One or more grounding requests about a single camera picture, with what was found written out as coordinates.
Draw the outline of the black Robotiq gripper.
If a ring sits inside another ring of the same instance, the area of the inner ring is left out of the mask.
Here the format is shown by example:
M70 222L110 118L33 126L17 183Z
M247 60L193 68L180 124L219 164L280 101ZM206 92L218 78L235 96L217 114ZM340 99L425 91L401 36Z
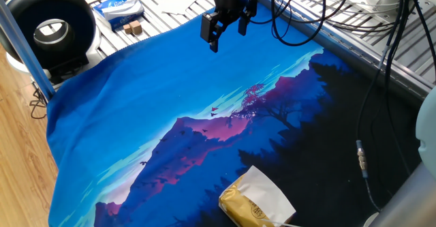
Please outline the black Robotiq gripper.
M204 13L201 18L200 37L209 43L213 52L218 52L219 38L226 30L225 22L238 22L238 33L245 36L247 25L256 16L258 0L214 0L215 11Z

